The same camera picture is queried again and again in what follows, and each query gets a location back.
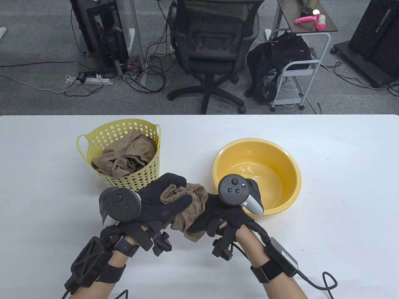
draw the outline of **white table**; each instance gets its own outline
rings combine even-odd
[[[82,160],[75,138],[129,116],[0,117],[0,298],[61,298],[70,265],[102,229],[105,188]],[[214,192],[211,165],[225,144],[258,137],[285,148],[302,172],[302,191],[261,224],[322,285],[338,280],[336,299],[398,298],[398,116],[137,116],[162,126],[161,173],[174,172]],[[265,298],[249,263],[235,251],[215,258],[170,232],[173,251],[141,250],[112,298]],[[309,298],[326,298],[297,278]]]

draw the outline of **yellow bowl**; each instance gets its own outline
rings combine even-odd
[[[232,173],[258,183],[265,209],[263,215],[288,209],[302,186],[299,167],[291,155],[277,144],[258,138],[233,141],[216,155],[212,166],[216,189],[220,180]]]

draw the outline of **pink object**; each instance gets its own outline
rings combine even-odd
[[[295,24],[309,22],[309,21],[313,21],[316,23],[316,29],[318,31],[326,30],[326,16],[323,14],[318,14],[316,16],[308,16],[308,17],[296,19]]]

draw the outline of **chair base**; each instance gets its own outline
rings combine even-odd
[[[199,86],[193,86],[193,87],[186,87],[178,90],[171,91],[168,93],[167,98],[169,101],[173,101],[175,98],[179,96],[183,96],[186,94],[196,94],[196,93],[203,93],[203,100],[202,100],[202,107],[201,107],[201,114],[206,114],[206,111],[208,109],[208,104],[209,104],[209,98],[212,95],[220,96],[226,100],[229,100],[230,102],[233,102],[234,104],[238,105],[238,113],[239,114],[244,114],[247,112],[247,109],[245,107],[245,102],[241,100],[240,98],[237,98],[236,96],[228,93],[227,91],[224,91],[218,86],[227,80],[231,80],[233,84],[238,82],[238,77],[231,78],[229,76],[223,76],[219,78],[218,80],[214,80],[214,75],[205,75],[205,80],[202,80],[201,78],[195,76],[200,82],[201,85]]]

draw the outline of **chair backrest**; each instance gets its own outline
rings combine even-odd
[[[259,33],[257,11],[264,0],[177,0],[169,12],[172,42],[183,68],[190,59],[242,64]]]

